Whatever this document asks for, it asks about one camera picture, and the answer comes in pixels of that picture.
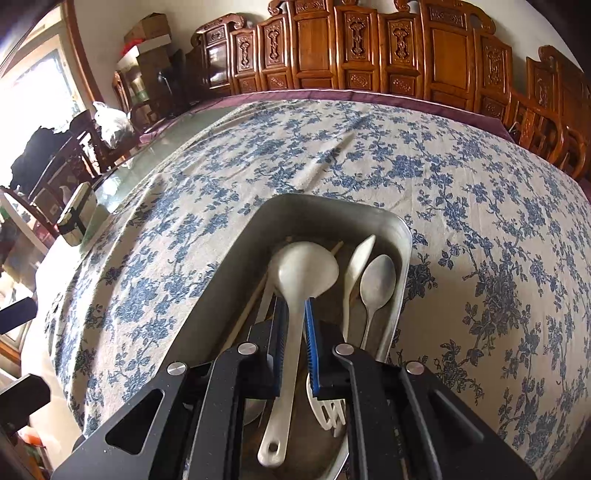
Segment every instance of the plastic bag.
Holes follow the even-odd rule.
[[[95,121],[101,137],[109,148],[116,148],[121,141],[135,133],[134,126],[121,110],[108,107],[102,102],[93,102],[96,108]]]

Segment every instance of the white ladle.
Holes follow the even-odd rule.
[[[326,248],[311,242],[296,242],[273,257],[269,275],[285,298],[290,315],[281,394],[273,403],[257,455],[261,465],[274,468],[283,463],[287,451],[306,299],[321,295],[336,282],[339,265]]]
[[[374,258],[363,272],[359,293],[361,300],[368,311],[368,320],[365,324],[365,333],[361,348],[365,349],[368,342],[369,327],[377,310],[388,303],[396,287],[396,268],[394,262],[387,255]]]

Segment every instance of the black strap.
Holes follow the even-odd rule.
[[[78,204],[78,207],[71,209],[70,220],[68,220],[63,225],[57,226],[57,229],[59,230],[60,235],[65,235],[67,233],[73,232],[76,229],[76,227],[78,227],[80,229],[80,232],[82,233],[83,236],[86,235],[86,227],[80,218],[80,214],[82,213],[82,209],[84,208],[84,205],[86,204],[86,201],[88,200],[88,197],[90,196],[91,191],[92,191],[92,188],[89,188],[88,190],[86,190],[86,192],[82,196],[82,200]]]

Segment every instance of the utensil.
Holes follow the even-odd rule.
[[[238,320],[234,324],[234,327],[232,328],[230,335],[228,335],[228,337],[226,338],[226,341],[223,343],[222,348],[220,349],[220,354],[222,352],[225,352],[226,350],[228,350],[234,344],[234,341],[236,340],[236,337],[238,337],[240,330],[242,330],[242,327],[244,326],[246,319],[251,314],[251,310],[254,307],[254,304],[256,303],[256,299],[261,294],[261,290],[263,289],[263,286],[266,285],[266,283],[265,283],[266,280],[267,280],[267,273],[265,273],[262,276],[262,278],[259,280],[259,283],[256,285],[256,288],[252,292],[250,299],[248,299],[246,307],[244,307],[244,310],[242,311],[241,315],[238,317]]]
[[[273,257],[269,276],[287,302],[290,319],[281,374],[281,394],[273,403],[257,458],[263,466],[278,467],[285,460],[287,451],[305,302],[309,297],[321,295],[336,282],[339,265],[326,248],[311,242],[296,242],[287,245]]]
[[[367,265],[371,251],[374,249],[375,235],[367,237],[355,248],[345,272],[345,291],[343,293],[343,339],[349,336],[349,298],[361,272]]]
[[[388,303],[396,287],[396,268],[387,255],[374,258],[361,276],[359,293],[368,312],[367,323],[361,348],[365,349],[368,342],[369,327],[377,310]]]
[[[312,313],[312,305],[310,299],[306,300],[306,322],[309,325],[314,325],[314,317]],[[312,408],[312,412],[318,420],[320,426],[325,430],[335,429],[333,434],[337,438],[343,430],[345,421],[345,401],[344,400],[318,400],[314,397],[312,392],[312,385],[310,381],[310,373],[314,370],[313,352],[316,351],[316,346],[307,339],[308,346],[308,377],[306,378],[306,394],[308,402]]]
[[[255,323],[260,323],[265,320],[267,312],[269,311],[269,305],[271,304],[271,300],[273,298],[273,290],[273,280],[270,275],[267,275],[267,282],[265,283],[265,290],[262,292],[261,303],[259,305],[258,312],[256,313]],[[242,424],[247,425],[250,422],[255,421],[263,412],[263,410],[265,410],[265,404],[265,400],[247,398],[244,404],[244,418]]]

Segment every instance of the chopstick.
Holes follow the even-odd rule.
[[[293,240],[293,237],[289,236],[285,240],[288,243],[290,243]],[[345,244],[345,242],[343,242],[341,240],[333,247],[333,249],[330,251],[330,253],[333,256],[336,255],[344,244]],[[254,307],[256,301],[258,300],[258,297],[261,294],[262,289],[265,287],[266,282],[267,282],[267,272],[265,271],[265,274],[262,276],[259,283],[256,285],[255,290],[252,292],[250,299],[248,300],[246,306],[244,307],[244,310],[242,311],[241,315],[238,317],[238,320],[234,324],[234,327],[232,328],[230,335],[228,335],[228,337],[226,338],[226,341],[222,345],[222,348],[219,353],[222,353],[223,351],[228,350],[236,341],[236,338],[238,337],[240,330],[242,330],[242,327],[244,327],[246,319],[251,314],[251,310]]]

